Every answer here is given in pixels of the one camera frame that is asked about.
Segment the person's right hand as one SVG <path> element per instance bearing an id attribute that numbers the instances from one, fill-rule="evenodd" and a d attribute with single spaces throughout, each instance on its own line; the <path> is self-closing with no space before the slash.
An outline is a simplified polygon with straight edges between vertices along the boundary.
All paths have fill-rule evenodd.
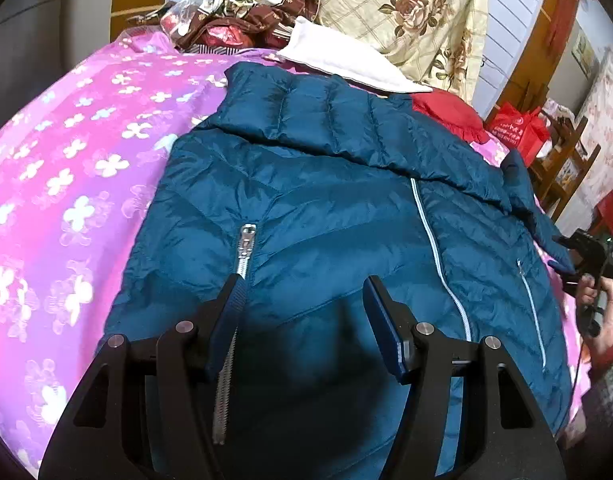
<path id="1" fill-rule="evenodd" d="M 586 307 L 598 307 L 600 299 L 603 299 L 603 306 L 599 333 L 583 337 L 594 368 L 613 363 L 613 280 L 601 278 L 597 284 L 591 275 L 584 274 L 577 285 L 577 310 L 582 313 Z"/>

